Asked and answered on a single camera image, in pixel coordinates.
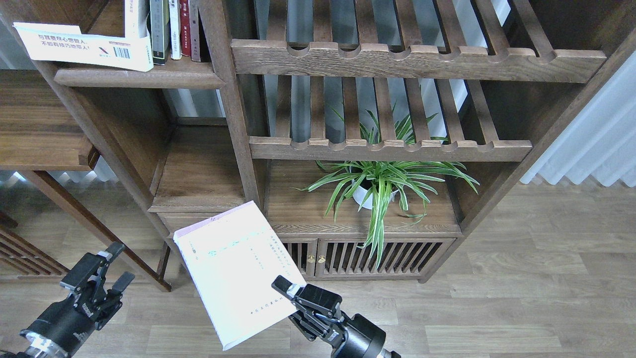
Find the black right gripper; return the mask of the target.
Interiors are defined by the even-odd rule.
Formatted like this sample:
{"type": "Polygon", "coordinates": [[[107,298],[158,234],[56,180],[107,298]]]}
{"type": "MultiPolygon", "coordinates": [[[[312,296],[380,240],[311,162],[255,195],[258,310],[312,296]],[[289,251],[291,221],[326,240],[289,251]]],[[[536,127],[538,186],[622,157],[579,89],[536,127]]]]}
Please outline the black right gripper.
{"type": "MultiPolygon", "coordinates": [[[[272,288],[284,295],[298,310],[304,308],[321,315],[340,315],[341,295],[312,284],[294,284],[277,276],[272,288]]],[[[310,342],[320,339],[332,347],[332,358],[386,358],[386,332],[361,314],[352,319],[342,313],[341,320],[325,319],[296,311],[289,319],[310,342]]]]}

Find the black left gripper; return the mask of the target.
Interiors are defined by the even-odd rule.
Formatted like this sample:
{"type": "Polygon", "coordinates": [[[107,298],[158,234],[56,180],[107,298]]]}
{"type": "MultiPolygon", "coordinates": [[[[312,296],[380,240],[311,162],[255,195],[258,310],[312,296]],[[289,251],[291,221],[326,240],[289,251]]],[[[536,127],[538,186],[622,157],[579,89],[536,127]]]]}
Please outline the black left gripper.
{"type": "Polygon", "coordinates": [[[136,275],[125,271],[97,303],[83,297],[90,287],[93,295],[105,294],[105,273],[125,248],[123,243],[113,242],[97,254],[82,256],[60,283],[73,294],[48,306],[28,328],[20,331],[30,345],[19,357],[71,358],[93,331],[104,328],[120,310],[122,293],[136,275]]]}

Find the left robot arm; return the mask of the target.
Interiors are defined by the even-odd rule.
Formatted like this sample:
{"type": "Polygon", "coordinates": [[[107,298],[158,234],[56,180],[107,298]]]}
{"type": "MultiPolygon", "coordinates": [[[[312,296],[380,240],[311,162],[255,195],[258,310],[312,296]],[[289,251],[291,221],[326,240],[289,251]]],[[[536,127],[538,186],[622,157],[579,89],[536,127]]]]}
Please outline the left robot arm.
{"type": "Polygon", "coordinates": [[[125,249],[111,243],[97,254],[86,253],[61,280],[70,291],[63,301],[52,303],[20,335],[30,342],[25,351],[2,351],[3,358],[71,358],[95,330],[101,330],[120,310],[123,291],[135,278],[124,272],[104,290],[110,264],[125,249]]]}

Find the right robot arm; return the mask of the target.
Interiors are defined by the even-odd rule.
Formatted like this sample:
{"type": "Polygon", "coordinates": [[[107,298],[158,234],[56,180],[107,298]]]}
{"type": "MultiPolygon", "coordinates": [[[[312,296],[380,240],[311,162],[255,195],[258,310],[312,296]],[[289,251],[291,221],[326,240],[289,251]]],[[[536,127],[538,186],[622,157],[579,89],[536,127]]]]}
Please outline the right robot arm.
{"type": "Polygon", "coordinates": [[[332,358],[398,358],[384,349],[386,332],[361,314],[352,318],[340,309],[341,295],[312,284],[294,284],[282,275],[272,288],[295,306],[289,319],[309,341],[320,338],[332,346],[332,358]]]}

